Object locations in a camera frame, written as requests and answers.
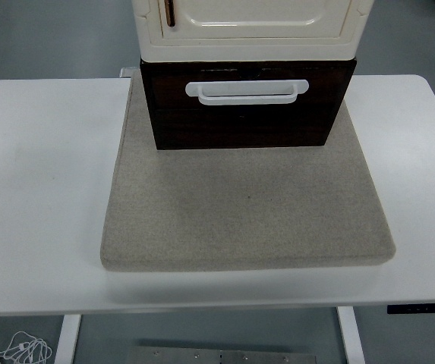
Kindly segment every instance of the white table leg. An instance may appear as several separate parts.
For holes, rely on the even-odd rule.
[[[58,339],[55,364],[72,364],[77,336],[79,335],[80,315],[65,315],[60,338]]]
[[[344,341],[345,355],[348,364],[365,364],[362,352],[361,338],[355,321],[354,308],[351,306],[337,307],[340,330]]]

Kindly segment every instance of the cream cabinet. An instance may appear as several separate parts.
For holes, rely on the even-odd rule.
[[[374,0],[133,0],[142,59],[348,60]]]

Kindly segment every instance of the metal plate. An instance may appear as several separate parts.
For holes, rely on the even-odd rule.
[[[132,347],[127,364],[316,364],[316,360],[300,353]]]

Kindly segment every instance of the white drawer handle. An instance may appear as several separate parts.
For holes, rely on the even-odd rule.
[[[190,82],[187,95],[204,105],[291,104],[308,90],[306,80]]]

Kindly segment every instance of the desk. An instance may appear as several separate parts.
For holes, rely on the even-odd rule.
[[[396,244],[379,266],[114,273],[99,260],[130,82],[0,81],[0,315],[435,302],[435,96],[356,76],[345,97]]]

